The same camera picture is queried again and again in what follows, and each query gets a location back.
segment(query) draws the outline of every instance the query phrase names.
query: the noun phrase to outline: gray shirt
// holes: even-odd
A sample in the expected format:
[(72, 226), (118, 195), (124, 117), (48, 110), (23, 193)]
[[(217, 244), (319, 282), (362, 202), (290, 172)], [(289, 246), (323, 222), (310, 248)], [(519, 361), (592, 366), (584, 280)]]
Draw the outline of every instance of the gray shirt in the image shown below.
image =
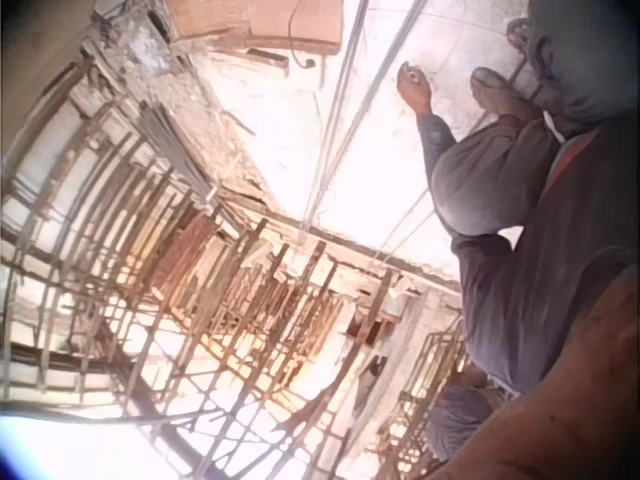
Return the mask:
[(440, 460), (451, 458), (493, 413), (481, 391), (452, 379), (444, 386), (429, 413), (427, 443)]

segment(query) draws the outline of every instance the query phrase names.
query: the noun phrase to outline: wooden board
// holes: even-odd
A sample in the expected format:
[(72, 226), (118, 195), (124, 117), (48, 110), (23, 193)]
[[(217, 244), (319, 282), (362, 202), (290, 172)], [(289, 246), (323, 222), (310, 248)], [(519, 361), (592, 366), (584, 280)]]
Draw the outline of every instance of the wooden board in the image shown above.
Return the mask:
[(167, 0), (167, 8), (180, 38), (230, 30), (249, 33), (245, 0)]
[(189, 44), (195, 50), (288, 49), (293, 44), (296, 50), (334, 55), (342, 43), (343, 0), (166, 0), (166, 4), (178, 33), (176, 42), (201, 40)]
[(342, 0), (247, 0), (251, 34), (258, 38), (289, 38), (340, 44)]

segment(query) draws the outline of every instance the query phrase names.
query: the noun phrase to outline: cable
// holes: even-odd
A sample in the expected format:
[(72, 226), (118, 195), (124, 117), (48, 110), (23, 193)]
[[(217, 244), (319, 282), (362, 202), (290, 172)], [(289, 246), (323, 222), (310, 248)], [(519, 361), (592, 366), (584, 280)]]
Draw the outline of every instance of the cable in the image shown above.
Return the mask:
[[(351, 145), (351, 142), (356, 134), (356, 131), (358, 130), (358, 127), (360, 126), (360, 124), (362, 123), (362, 120), (364, 119), (365, 115), (369, 111), (369, 108), (371, 107), (373, 99), (375, 95), (378, 93), (378, 89), (380, 88), (380, 85), (384, 81), (384, 78), (386, 77), (389, 71), (389, 68), (391, 67), (391, 64), (393, 63), (396, 56), (398, 55), (400, 48), (402, 47), (409, 33), (413, 29), (413, 26), (415, 25), (420, 15), (420, 12), (424, 8), (424, 5), (426, 4), (426, 2), (427, 0), (415, 0), (413, 5), (411, 6), (411, 9), (407, 13), (407, 16), (405, 17), (405, 20), (402, 26), (400, 27), (400, 30), (398, 30), (398, 33), (396, 34), (396, 37), (393, 39), (393, 42), (391, 43), (391, 46), (389, 47), (387, 54), (382, 60), (382, 64), (380, 65), (380, 68), (378, 69), (376, 76), (371, 82), (369, 89), (365, 93), (365, 96), (360, 105), (360, 109), (356, 113), (353, 121), (351, 122), (349, 130), (345, 135), (345, 138), (340, 144), (338, 152), (336, 153), (336, 156), (333, 162), (331, 163), (328, 175), (326, 176), (325, 184), (322, 186), (322, 189), (326, 189), (331, 183), (332, 179), (334, 178), (342, 159), (344, 158), (347, 150), (349, 149), (349, 146)], [(322, 195), (319, 195), (319, 197), (316, 199), (311, 209), (310, 218), (313, 218), (315, 216), (321, 200), (322, 200)]]
[(349, 41), (347, 48), (345, 49), (345, 56), (340, 66), (340, 74), (338, 75), (338, 82), (333, 93), (333, 99), (331, 101), (331, 107), (329, 110), (329, 117), (324, 128), (322, 135), (322, 142), (320, 143), (320, 154), (318, 155), (318, 164), (316, 165), (316, 172), (309, 192), (309, 198), (307, 199), (307, 205), (305, 207), (304, 216), (302, 219), (302, 229), (298, 235), (298, 245), (304, 244), (306, 241), (306, 234), (311, 228), (313, 223), (313, 217), (315, 212), (310, 215), (310, 209), (317, 201), (318, 196), (322, 196), (324, 192), (321, 191), (321, 187), (326, 178), (326, 167), (329, 154), (333, 149), (333, 143), (335, 140), (336, 130), (338, 128), (338, 121), (340, 118), (340, 112), (344, 104), (347, 88), (349, 86), (349, 80), (351, 71), (353, 69), (353, 62), (358, 50), (358, 43), (360, 41), (362, 29), (364, 28), (364, 20), (369, 7), (369, 0), (360, 0), (358, 4), (358, 10), (356, 12), (356, 18), (353, 21), (353, 27), (351, 34), (349, 35)]
[(302, 5), (302, 0), (298, 0), (296, 7), (293, 9), (293, 11), (291, 12), (291, 15), (289, 16), (289, 23), (287, 25), (287, 34), (289, 35), (289, 50), (291, 50), (291, 57), (293, 57), (293, 61), (296, 62), (296, 64), (300, 68), (304, 70), (309, 70), (310, 68), (313, 68), (316, 66), (316, 62), (311, 58), (307, 58), (303, 65), (300, 62), (300, 60), (298, 60), (298, 56), (296, 55), (296, 52), (293, 49), (293, 35), (291, 34), (291, 26), (293, 25), (293, 18), (296, 16), (296, 13), (298, 13), (298, 9), (300, 8), (300, 5)]

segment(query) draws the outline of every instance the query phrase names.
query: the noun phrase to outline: ceiling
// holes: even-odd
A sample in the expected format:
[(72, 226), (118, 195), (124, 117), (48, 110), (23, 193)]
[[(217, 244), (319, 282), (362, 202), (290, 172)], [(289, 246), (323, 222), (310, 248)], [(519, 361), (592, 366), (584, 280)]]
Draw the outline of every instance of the ceiling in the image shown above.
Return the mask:
[[(370, 1), (336, 146), (412, 3)], [(510, 20), (524, 16), (526, 4), (525, 0), (427, 1), (324, 194), (314, 225), (373, 249), (394, 251), (395, 256), (428, 265), (445, 277), (457, 277), (448, 235), (436, 216), (429, 217), (430, 195), (395, 228), (426, 188), (415, 119), (395, 90), (395, 75), (405, 60), (419, 65), (432, 83), (434, 112), (449, 123), (456, 138), (464, 138), (483, 113), (471, 96), (471, 72), (486, 66), (508, 77), (514, 71), (521, 56), (509, 46), (504, 32)], [(281, 72), (220, 62), (211, 54), (191, 56), (222, 107), (255, 133), (237, 128), (266, 187), (296, 219), (303, 218), (309, 201), (322, 129), (357, 5), (357, 0), (345, 0), (342, 51), (326, 58), (324, 68), (319, 57), (298, 53), (303, 63), (314, 58), (318, 67), (303, 70), (290, 61), (285, 78)], [(288, 51), (277, 52), (290, 56)], [(531, 83), (525, 68), (516, 85), (528, 89)]]

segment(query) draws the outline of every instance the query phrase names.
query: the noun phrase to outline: fist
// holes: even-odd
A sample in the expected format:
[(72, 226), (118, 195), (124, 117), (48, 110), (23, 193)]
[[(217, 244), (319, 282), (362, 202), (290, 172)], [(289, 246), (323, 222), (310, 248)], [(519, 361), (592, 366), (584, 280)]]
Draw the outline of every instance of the fist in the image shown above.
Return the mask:
[(406, 104), (419, 117), (431, 114), (431, 86), (424, 73), (413, 68), (414, 78), (411, 78), (406, 69), (398, 70), (397, 89)]

